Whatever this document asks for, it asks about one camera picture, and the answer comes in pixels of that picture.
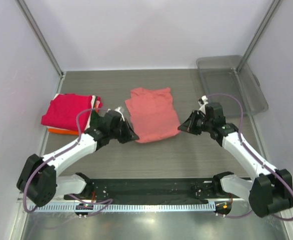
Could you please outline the salmon pink t shirt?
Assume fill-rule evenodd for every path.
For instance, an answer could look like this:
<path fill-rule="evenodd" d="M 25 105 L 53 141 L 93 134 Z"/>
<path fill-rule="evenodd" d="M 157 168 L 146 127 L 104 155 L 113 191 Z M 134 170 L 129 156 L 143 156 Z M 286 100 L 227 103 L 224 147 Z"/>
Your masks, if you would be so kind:
<path fill-rule="evenodd" d="M 180 121 L 173 106 L 171 88 L 134 88 L 125 100 L 134 132 L 140 144 L 161 141 L 180 133 Z"/>

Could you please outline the green t shirt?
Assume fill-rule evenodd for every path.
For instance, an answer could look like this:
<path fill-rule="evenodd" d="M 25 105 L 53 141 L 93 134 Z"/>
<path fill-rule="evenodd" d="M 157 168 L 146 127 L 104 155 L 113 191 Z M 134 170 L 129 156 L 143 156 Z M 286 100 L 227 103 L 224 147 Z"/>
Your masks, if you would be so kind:
<path fill-rule="evenodd" d="M 101 124 L 102 117 L 93 110 L 90 114 L 89 128 L 98 128 Z"/>

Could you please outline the magenta t shirt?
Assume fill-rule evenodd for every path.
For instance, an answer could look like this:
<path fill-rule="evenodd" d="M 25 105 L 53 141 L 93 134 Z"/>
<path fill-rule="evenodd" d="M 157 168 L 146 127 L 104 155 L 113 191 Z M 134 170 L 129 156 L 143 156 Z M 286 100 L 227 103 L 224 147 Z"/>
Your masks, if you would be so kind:
<path fill-rule="evenodd" d="M 48 128 L 78 131 L 77 115 L 90 109 L 92 95 L 78 95 L 74 93 L 56 94 L 51 100 L 48 110 L 41 117 L 41 124 Z M 103 107 L 100 96 L 96 96 L 95 111 Z"/>

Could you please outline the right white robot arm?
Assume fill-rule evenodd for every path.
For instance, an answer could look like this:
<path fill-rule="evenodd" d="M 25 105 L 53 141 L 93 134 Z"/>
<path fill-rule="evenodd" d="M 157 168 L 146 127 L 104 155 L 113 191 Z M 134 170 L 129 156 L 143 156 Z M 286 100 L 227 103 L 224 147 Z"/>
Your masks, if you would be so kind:
<path fill-rule="evenodd" d="M 217 102 L 205 103 L 194 110 L 178 127 L 179 131 L 200 135 L 209 133 L 222 148 L 240 163 L 249 180 L 232 172 L 213 177 L 212 192 L 218 198 L 228 193 L 249 202 L 260 218 L 293 207 L 293 181 L 288 170 L 277 169 L 252 148 L 233 123 L 227 123 L 222 106 Z"/>

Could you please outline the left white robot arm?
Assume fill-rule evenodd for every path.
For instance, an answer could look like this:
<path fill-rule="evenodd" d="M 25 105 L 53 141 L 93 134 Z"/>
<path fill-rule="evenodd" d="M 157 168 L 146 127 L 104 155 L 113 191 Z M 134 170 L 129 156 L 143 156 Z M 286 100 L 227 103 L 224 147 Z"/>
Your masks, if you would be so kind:
<path fill-rule="evenodd" d="M 119 109 L 108 110 L 104 116 L 88 111 L 89 128 L 77 139 L 60 149 L 38 156 L 29 156 L 18 178 L 16 187 L 36 207 L 43 207 L 53 198 L 72 195 L 81 200 L 89 199 L 94 192 L 93 182 L 83 173 L 61 176 L 61 173 L 83 157 L 90 155 L 117 140 L 121 144 L 139 139 Z"/>

